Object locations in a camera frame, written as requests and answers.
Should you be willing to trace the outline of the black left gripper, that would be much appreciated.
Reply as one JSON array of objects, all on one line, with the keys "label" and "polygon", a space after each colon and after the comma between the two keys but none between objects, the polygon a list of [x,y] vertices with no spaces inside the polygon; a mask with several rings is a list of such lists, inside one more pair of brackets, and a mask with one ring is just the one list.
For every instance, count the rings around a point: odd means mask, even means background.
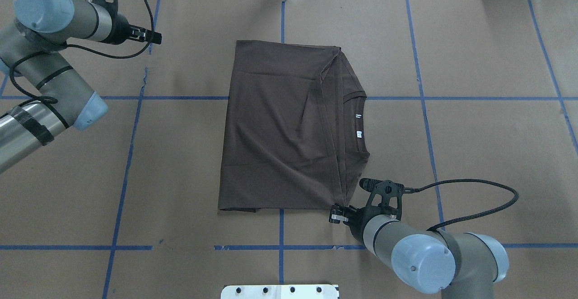
[{"label": "black left gripper", "polygon": [[86,0],[95,9],[97,24],[88,40],[105,44],[120,45],[126,40],[162,44],[162,34],[140,28],[128,22],[118,12],[118,0]]}]

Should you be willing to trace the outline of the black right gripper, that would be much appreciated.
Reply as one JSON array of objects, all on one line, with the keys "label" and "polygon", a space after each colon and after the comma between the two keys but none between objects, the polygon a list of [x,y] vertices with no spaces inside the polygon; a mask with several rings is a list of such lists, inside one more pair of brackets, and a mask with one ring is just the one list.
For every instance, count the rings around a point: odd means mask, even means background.
[{"label": "black right gripper", "polygon": [[390,201],[392,198],[396,198],[397,204],[402,204],[405,186],[391,180],[369,178],[360,179],[359,186],[369,192],[366,205],[362,208],[356,208],[352,205],[346,207],[333,204],[330,208],[328,222],[332,224],[345,223],[349,226],[353,237],[357,241],[362,241],[364,228],[370,219],[379,215],[401,215],[402,209],[392,207]]}]

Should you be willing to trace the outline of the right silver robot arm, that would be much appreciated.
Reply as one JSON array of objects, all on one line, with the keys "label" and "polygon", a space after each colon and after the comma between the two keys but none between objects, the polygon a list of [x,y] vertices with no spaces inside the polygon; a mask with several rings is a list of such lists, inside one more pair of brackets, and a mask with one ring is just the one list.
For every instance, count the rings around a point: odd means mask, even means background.
[{"label": "right silver robot arm", "polygon": [[[421,231],[401,221],[402,198],[443,184],[474,182],[507,190],[506,204],[474,215],[454,218]],[[444,227],[500,212],[519,199],[512,187],[482,179],[451,179],[420,188],[391,180],[363,178],[359,186],[369,192],[362,208],[333,204],[329,222],[347,225],[353,237],[405,284],[423,294],[440,293],[444,299],[493,299],[494,286],[510,268],[502,243],[471,232],[448,233]]]}]

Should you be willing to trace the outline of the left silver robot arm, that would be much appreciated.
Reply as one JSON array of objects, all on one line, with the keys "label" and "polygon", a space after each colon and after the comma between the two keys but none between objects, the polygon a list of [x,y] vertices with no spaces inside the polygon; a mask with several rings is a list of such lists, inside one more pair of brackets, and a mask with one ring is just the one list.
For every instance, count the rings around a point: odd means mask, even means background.
[{"label": "left silver robot arm", "polygon": [[111,45],[125,41],[161,44],[154,29],[138,27],[118,11],[118,0],[14,0],[12,23],[1,31],[1,71],[27,99],[2,114],[1,171],[5,172],[70,127],[85,130],[107,114],[100,95],[61,55],[76,48],[121,60],[91,48],[70,44],[79,38]]}]

